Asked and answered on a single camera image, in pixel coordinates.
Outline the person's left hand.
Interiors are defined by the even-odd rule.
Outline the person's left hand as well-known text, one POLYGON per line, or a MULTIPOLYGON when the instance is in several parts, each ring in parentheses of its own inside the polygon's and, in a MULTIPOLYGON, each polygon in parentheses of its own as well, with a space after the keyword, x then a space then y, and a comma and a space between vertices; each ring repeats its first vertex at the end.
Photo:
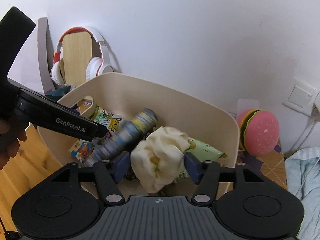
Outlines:
POLYGON ((7 143, 6 149, 1 152, 1 170, 7 165, 11 158, 16 157, 20 148, 20 141, 26 141, 27 135, 24 129, 20 129, 17 137, 7 143))

